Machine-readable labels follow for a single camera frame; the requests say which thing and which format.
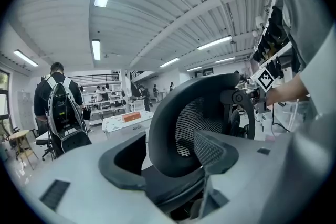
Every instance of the ceiling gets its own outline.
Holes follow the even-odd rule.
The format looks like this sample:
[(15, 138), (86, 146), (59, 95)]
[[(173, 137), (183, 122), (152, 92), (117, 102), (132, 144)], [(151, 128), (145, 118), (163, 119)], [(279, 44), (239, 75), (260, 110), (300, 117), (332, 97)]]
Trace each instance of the ceiling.
[[(192, 68), (215, 60), (250, 55), (255, 17), (266, 16), (269, 0), (109, 0), (106, 8), (94, 0), (17, 0), (9, 23), (27, 45), (23, 53), (41, 63), (55, 61), (67, 70), (125, 68), (158, 71), (173, 66)], [(210, 50), (197, 47), (232, 35), (234, 43)], [(91, 40), (101, 41), (95, 61)], [(14, 47), (6, 54), (12, 55)]]

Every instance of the stool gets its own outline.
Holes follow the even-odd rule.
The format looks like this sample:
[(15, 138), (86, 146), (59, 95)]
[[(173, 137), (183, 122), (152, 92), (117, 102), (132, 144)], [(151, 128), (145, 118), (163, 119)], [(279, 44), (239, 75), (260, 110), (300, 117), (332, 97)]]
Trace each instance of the stool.
[[(30, 160), (29, 160), (28, 157), (29, 157), (31, 154), (34, 154), (35, 157), (36, 157), (37, 159), (38, 159), (38, 157), (36, 156), (35, 152), (32, 150), (32, 148), (31, 148), (31, 146), (30, 146), (30, 144), (29, 144), (29, 142), (28, 142), (28, 139), (27, 139), (27, 133), (29, 133), (29, 132), (30, 132), (30, 130), (22, 130), (22, 131), (19, 131), (19, 132), (15, 133), (15, 134), (12, 134), (12, 135), (9, 137), (9, 140), (16, 140), (17, 150), (18, 150), (18, 154), (19, 154), (19, 156), (20, 156), (20, 159), (21, 159), (22, 164), (24, 164), (24, 163), (23, 163), (23, 160), (22, 160), (22, 154), (25, 154), (25, 156), (26, 156), (26, 158), (27, 158), (27, 160), (28, 160), (28, 162), (29, 162), (29, 165), (31, 166), (32, 170), (34, 170), (34, 169), (33, 169), (33, 166), (32, 166), (32, 164), (30, 163)], [(22, 146), (22, 145), (21, 145), (21, 141), (22, 141), (23, 139), (27, 142), (27, 145), (28, 145), (28, 147), (29, 147), (28, 150), (25, 149), (24, 147), (21, 148), (21, 146)]]

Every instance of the box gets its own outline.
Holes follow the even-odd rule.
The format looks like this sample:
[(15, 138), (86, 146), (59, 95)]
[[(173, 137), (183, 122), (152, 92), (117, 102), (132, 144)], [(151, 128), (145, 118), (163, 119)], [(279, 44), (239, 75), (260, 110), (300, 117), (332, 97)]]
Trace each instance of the box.
[(123, 122), (134, 121), (136, 119), (141, 118), (140, 112), (132, 112), (128, 114), (121, 115)]

